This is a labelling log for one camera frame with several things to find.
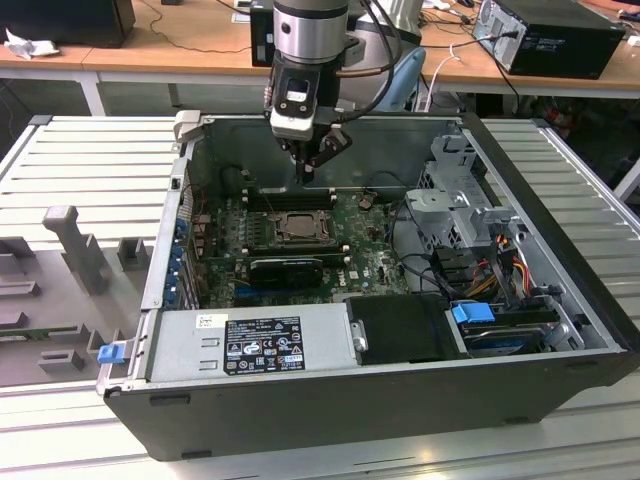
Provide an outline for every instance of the desk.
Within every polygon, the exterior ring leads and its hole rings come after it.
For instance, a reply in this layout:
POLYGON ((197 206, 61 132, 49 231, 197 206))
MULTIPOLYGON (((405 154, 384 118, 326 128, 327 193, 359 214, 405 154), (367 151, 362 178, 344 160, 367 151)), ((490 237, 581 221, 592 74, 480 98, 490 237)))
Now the desk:
MULTIPOLYGON (((456 9, 471 15, 470 9, 456 9)), ((441 14, 442 18, 458 21, 441 14)), ((450 32, 460 32, 451 25, 438 25, 450 32)), ((423 45, 449 45, 471 40, 469 35, 456 35, 431 24, 422 30, 423 45)), ((438 73, 436 89, 448 92, 511 93, 489 54, 478 44, 455 49, 462 61, 447 62, 438 73)), ((427 49, 422 73, 431 78, 438 64, 449 56, 448 49, 427 49)), ((509 81, 522 95, 595 98, 640 98, 640 49, 621 42, 598 80, 571 78, 509 76, 509 81)))
MULTIPOLYGON (((172 84, 263 85, 267 68, 251 65, 249 25, 231 23, 232 12, 214 0, 189 0, 180 6, 163 6, 160 0, 133 0, 136 24, 120 49, 63 47, 58 57, 26 61, 7 50, 0 51, 0 77, 46 80, 74 80, 80 83, 93 115, 107 113, 100 82, 143 82, 172 84), (164 33, 178 45, 202 50, 242 50, 238 53, 203 53, 171 45, 151 31, 164 33)), ((429 25, 423 30, 426 45, 449 45, 470 39, 459 27, 429 25)), ((510 93, 489 55, 479 45, 456 50, 461 62, 448 62, 438 74, 439 91, 510 93)), ((423 73, 430 79, 446 49, 429 49, 423 73)), ((621 44, 599 80, 544 77, 510 77, 523 95, 554 95, 597 98, 640 97, 640 50, 621 44)))

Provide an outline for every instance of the power cord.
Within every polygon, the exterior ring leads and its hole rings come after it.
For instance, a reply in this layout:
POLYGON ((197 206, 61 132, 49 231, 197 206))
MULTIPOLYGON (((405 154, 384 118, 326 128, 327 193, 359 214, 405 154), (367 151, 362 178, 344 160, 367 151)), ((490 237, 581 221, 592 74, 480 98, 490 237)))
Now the power cord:
POLYGON ((378 8, 378 10, 380 10, 380 14, 382 15, 382 18, 384 18, 385 23, 393 33, 393 36, 397 42, 396 52, 394 55, 392 55, 392 58, 389 58, 389 62, 386 65, 383 65, 382 67, 365 68, 361 70, 338 70, 336 72, 336 77, 338 78, 375 77, 389 70, 393 70, 396 64, 398 63, 398 61, 400 60, 400 57, 402 56, 402 39, 400 38, 400 33, 396 29, 391 19, 387 20, 389 18, 389 16, 387 15, 387 12, 382 7, 379 6, 380 4, 378 3, 378 0, 360 0, 360 4, 367 11, 367 14, 369 15, 369 17, 371 17, 371 21, 373 22, 374 26, 376 27, 376 30, 378 31, 378 35, 380 36, 380 40, 382 41, 382 45, 385 48, 385 51, 387 52, 387 56, 389 56, 389 51, 391 50, 391 47, 389 46, 389 41, 387 40, 387 36, 384 34, 384 31, 382 30, 382 26, 378 21, 378 17, 373 13, 373 10, 371 9, 371 2, 373 2, 373 4, 378 8))
POLYGON ((433 72, 433 77, 431 79, 431 84, 428 87, 428 93, 427 93, 427 104, 425 106, 425 112, 429 112, 429 109, 431 108, 431 102, 432 102, 432 98, 433 98, 433 87, 435 86, 435 82, 436 82, 436 78, 438 76, 438 73, 440 72, 440 69, 444 66, 445 63, 447 63, 449 60, 458 60, 460 61, 460 57, 457 56, 454 52, 453 49, 454 48, 458 48, 458 47, 464 47, 467 45, 473 45, 474 43, 480 43, 480 42, 484 42, 486 40, 493 42, 493 47, 492 47, 492 51, 494 52, 493 54, 491 54, 491 57, 493 58, 493 60, 496 62, 496 65, 498 65, 498 70, 500 70, 500 74, 502 75, 502 78, 504 78, 504 80, 507 82, 507 84, 511 87, 511 89, 513 90, 513 92, 516 94, 516 108, 519 111, 520 110, 520 95, 518 94, 518 92, 516 91, 516 89, 513 87, 513 85, 511 85, 511 82, 507 79, 507 77, 505 76, 505 74, 503 73, 503 71, 500 68, 500 64, 498 63, 498 61, 495 58, 495 48, 496 48, 496 43, 498 41, 498 39, 500 38, 516 38, 518 36, 518 32, 505 32, 502 33, 500 35, 488 35, 486 37, 481 37, 481 38, 476 38, 474 40, 470 40, 468 42, 462 42, 462 43, 452 43, 449 46, 445 46, 445 45, 422 45, 423 48, 448 48, 449 49, 449 56, 444 58, 440 64, 438 65, 438 67, 436 68, 435 72, 433 72))
POLYGON ((391 84, 393 83, 393 74, 394 74, 395 66, 400 60, 400 57, 402 56, 402 39, 400 38, 400 32, 398 32, 398 29, 395 27, 395 25, 391 21, 391 18, 389 18, 389 15, 387 15, 387 12, 384 10, 384 8, 382 8, 378 0, 362 0, 362 5, 364 6, 365 10, 373 20, 373 23, 376 26, 376 30, 378 30, 378 34, 380 35, 380 39, 382 40, 382 44, 384 45, 384 49, 387 52, 387 56, 389 58, 389 65, 390 65, 389 74, 387 76, 387 81, 385 82, 384 86, 376 94, 375 98, 371 101, 369 105, 367 105, 361 110, 356 110, 354 112, 341 114, 340 117, 338 118, 338 123, 347 123, 347 122, 356 120, 366 115, 367 113, 371 112, 373 109, 375 109, 378 106, 378 104, 382 101, 382 99, 385 97, 385 95, 391 88, 391 84), (395 52, 395 55, 391 51, 391 45, 389 45, 389 40, 387 40, 387 37, 384 34, 384 31, 382 30, 382 25, 380 25, 380 21, 378 20, 378 17, 373 13, 373 10, 371 9, 371 4, 369 3, 369 1, 373 3, 376 6, 376 8, 380 11, 382 18, 384 19, 385 23, 387 24, 387 26, 389 26, 389 28, 393 33, 393 36, 397 42, 397 50, 395 52))
MULTIPOLYGON (((160 10, 155 8, 154 6, 149 5, 149 3, 147 3, 145 0, 140 0, 140 1, 142 3, 144 3, 147 7, 149 7, 151 10, 153 10, 156 15, 158 15, 158 18, 156 18, 155 20, 151 20, 151 23, 149 24, 149 29, 151 30, 151 32, 153 32, 153 34, 156 35, 157 37, 161 37, 164 41, 166 41, 167 43, 173 45, 176 48, 180 48, 182 50, 189 50, 191 52, 200 52, 200 53, 240 53, 240 52, 244 52, 246 50, 250 50, 251 49, 251 46, 248 46, 248 47, 241 48, 240 50, 204 50, 204 49, 201 49, 201 48, 185 47, 184 45, 178 45, 173 40, 171 40, 167 36, 166 33, 161 32, 159 30, 156 30, 156 28, 155 28, 156 23, 160 22, 164 18, 164 14, 160 10)), ((226 5, 224 3, 222 3, 222 4, 225 7, 232 8, 233 10, 235 10, 235 8, 233 8, 233 7, 229 6, 229 5, 226 5)))
POLYGON ((491 48, 491 58, 493 58, 493 61, 495 62, 496 67, 498 67, 498 71, 500 72, 500 75, 502 75, 502 78, 507 83, 507 85, 509 85, 509 88, 511 89, 511 91, 513 91, 514 95, 516 96, 516 115, 517 115, 518 113, 520 113, 520 94, 515 89, 513 84, 509 81, 509 79, 507 78, 507 75, 504 73, 502 65, 500 65, 500 62, 498 62, 498 59, 496 58, 496 44, 497 43, 498 43, 498 39, 496 39, 496 41, 493 42, 493 47, 491 48))
POLYGON ((238 9, 236 7, 232 7, 231 5, 228 5, 228 4, 224 3, 222 0, 216 0, 216 2, 218 2, 223 7, 228 8, 229 10, 233 10, 236 13, 239 13, 241 15, 248 15, 248 12, 243 12, 242 10, 240 10, 240 9, 238 9))

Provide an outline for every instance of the black computer case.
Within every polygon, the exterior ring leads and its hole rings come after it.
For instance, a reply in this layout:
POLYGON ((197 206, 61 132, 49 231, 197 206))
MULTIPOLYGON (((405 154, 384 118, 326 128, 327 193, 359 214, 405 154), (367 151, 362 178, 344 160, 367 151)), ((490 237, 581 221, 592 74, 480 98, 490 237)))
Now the black computer case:
POLYGON ((0 2, 5 29, 29 40, 118 48, 135 23, 131 0, 19 0, 0 2))

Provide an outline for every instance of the white cable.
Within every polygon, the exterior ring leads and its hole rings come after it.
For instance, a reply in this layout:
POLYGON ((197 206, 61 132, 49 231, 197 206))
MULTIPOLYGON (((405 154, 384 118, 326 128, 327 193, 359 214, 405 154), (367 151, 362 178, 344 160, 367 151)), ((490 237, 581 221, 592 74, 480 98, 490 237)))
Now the white cable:
POLYGON ((456 59, 460 61, 460 57, 458 57, 455 53, 453 53, 453 46, 454 46, 453 43, 449 45, 449 56, 443 59, 440 62, 440 65, 438 65, 438 68, 436 68, 436 71, 433 72, 433 78, 431 79, 431 84, 429 85, 429 91, 427 92, 427 104, 425 105, 426 113, 429 113, 429 110, 431 109, 431 101, 433 100, 433 87, 436 84, 436 78, 438 78, 438 72, 440 72, 440 69, 442 68, 442 66, 445 63, 447 63, 449 60, 456 59))
POLYGON ((482 38, 476 39, 476 41, 473 42, 473 43, 463 43, 463 44, 452 43, 452 44, 449 45, 449 56, 447 58, 443 59, 440 62, 440 65, 438 65, 438 68, 436 68, 436 71, 433 72, 433 78, 431 79, 431 84, 429 85, 429 91, 427 92, 427 103, 425 105, 425 113, 429 113, 429 109, 431 108, 431 101, 433 99, 433 87, 436 84, 436 77, 438 76, 438 72, 440 72, 440 69, 449 60, 456 59, 459 62, 462 61, 462 59, 453 52, 453 49, 455 47, 464 47, 466 45, 473 45, 473 44, 482 42, 484 40, 495 40, 495 39, 496 39, 496 37, 494 35, 488 35, 486 37, 482 37, 482 38))

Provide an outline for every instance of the warning label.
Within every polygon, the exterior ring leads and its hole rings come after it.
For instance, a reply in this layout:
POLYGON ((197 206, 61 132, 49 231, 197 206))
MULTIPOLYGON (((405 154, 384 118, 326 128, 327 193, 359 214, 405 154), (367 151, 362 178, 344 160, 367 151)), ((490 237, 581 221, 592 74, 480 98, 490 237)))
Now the warning label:
POLYGON ((227 375, 304 370, 300 317, 229 320, 224 342, 227 375))

